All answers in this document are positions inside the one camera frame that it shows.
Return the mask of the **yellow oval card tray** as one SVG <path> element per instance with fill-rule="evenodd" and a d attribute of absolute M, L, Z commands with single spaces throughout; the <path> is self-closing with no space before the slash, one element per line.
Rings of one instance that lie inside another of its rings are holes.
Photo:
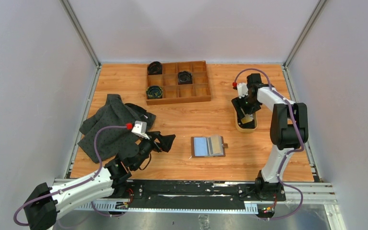
<path fill-rule="evenodd" d="M 253 115 L 253 117 L 254 117 L 254 124 L 247 123 L 245 125 L 242 124 L 241 122 L 237 122 L 237 116 L 235 115 L 235 120 L 236 120 L 235 121 L 235 127 L 239 132 L 241 132 L 241 133 L 252 133 L 252 132 L 254 132 L 255 129 L 257 129 L 257 127 L 258 127 L 257 114 L 252 113 L 251 115 Z"/>

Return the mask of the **brown leather card holder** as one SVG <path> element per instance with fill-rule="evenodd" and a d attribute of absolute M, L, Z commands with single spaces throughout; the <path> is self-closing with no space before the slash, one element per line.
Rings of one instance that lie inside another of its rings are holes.
<path fill-rule="evenodd" d="M 210 137 L 191 137 L 193 158 L 225 157 L 228 144 L 220 135 Z"/>

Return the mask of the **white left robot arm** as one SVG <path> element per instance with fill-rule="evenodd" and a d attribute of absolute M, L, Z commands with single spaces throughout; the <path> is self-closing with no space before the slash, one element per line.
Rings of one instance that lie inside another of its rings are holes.
<path fill-rule="evenodd" d="M 31 230 L 47 230 L 67 213 L 91 201 L 111 195 L 124 197 L 132 171 L 144 170 L 142 164 L 151 159 L 153 151 L 169 152 L 176 138 L 174 134 L 164 136 L 159 131 L 148 132 L 148 135 L 135 150 L 116 155 L 91 174 L 60 185 L 37 185 L 20 208 L 27 219 L 25 226 Z"/>

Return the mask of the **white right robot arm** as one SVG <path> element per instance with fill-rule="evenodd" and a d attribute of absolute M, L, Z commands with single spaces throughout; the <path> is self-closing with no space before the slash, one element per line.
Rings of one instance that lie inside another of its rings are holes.
<path fill-rule="evenodd" d="M 260 200 L 279 197 L 284 187 L 281 182 L 285 167 L 295 152 L 304 151 L 309 137 L 307 106 L 287 99 L 270 82 L 263 83 L 259 73 L 250 74 L 247 82 L 234 81 L 232 87 L 237 91 L 231 103 L 240 132 L 257 128 L 256 112 L 263 105 L 272 112 L 269 133 L 273 146 L 269 158 L 259 171 L 254 187 L 242 196 L 255 196 Z"/>

